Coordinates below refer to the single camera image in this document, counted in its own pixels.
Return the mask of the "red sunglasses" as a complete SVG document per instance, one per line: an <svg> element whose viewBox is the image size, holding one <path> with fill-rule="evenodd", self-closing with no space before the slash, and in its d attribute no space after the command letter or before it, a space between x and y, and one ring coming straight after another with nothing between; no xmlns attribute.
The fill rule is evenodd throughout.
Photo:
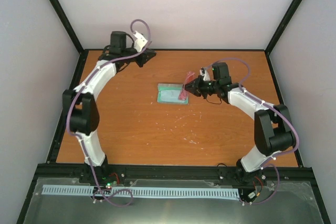
<svg viewBox="0 0 336 224"><path fill-rule="evenodd" d="M185 102L188 99L188 92L186 91L186 85L191 82L194 79L195 72L189 71L186 75L186 78L184 80L184 83L182 85L180 94L178 96L179 101Z"/></svg>

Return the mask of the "grey glasses case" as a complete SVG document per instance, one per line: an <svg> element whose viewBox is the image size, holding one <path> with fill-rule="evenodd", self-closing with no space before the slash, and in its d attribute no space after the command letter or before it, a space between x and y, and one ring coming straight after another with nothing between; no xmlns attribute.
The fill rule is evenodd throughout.
<svg viewBox="0 0 336 224"><path fill-rule="evenodd" d="M182 84L159 83L157 88L157 103L175 105L188 104L188 95L183 90Z"/></svg>

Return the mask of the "light blue cleaning cloth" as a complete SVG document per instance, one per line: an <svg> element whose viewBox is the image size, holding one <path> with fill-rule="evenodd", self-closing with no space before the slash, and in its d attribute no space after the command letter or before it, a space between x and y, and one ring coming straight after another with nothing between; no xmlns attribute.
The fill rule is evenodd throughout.
<svg viewBox="0 0 336 224"><path fill-rule="evenodd" d="M180 90L162 90L160 91L159 100L165 103L184 103L178 100L179 94Z"/></svg>

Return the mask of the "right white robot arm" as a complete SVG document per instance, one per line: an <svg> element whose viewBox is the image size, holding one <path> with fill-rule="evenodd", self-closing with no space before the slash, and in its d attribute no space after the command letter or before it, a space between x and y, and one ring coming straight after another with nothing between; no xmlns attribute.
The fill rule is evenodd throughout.
<svg viewBox="0 0 336 224"><path fill-rule="evenodd" d="M197 78L184 84L184 90L203 99L215 94L253 119L255 144L236 164L236 180L244 184L271 159L296 151L298 135L285 105L266 102L247 91L241 83L233 83L224 62L212 64L211 69L213 80L209 78L207 68L202 68Z"/></svg>

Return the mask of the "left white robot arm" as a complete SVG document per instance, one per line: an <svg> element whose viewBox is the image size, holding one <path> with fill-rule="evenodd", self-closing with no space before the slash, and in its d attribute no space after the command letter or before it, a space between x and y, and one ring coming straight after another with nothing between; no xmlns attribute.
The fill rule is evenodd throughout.
<svg viewBox="0 0 336 224"><path fill-rule="evenodd" d="M62 94L62 105L66 120L66 131L75 136L85 156L85 163L93 166L91 178L97 183L108 180L109 170L102 164L106 155L98 138L100 115L96 104L100 92L124 64L136 62L142 67L156 53L149 49L150 38L134 31L132 46L126 47L129 34L114 31L111 34L109 51L102 53L98 61L82 83Z"/></svg>

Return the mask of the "metal front plate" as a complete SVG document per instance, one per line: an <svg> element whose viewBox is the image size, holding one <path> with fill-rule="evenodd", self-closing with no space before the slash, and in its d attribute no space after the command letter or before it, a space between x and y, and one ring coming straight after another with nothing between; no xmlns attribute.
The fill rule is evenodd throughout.
<svg viewBox="0 0 336 224"><path fill-rule="evenodd" d="M77 179L40 179L24 223L323 223L308 182L267 182L254 204L228 199L134 198L132 187L229 188L205 181L136 180L96 196L42 195L43 185L79 185Z"/></svg>

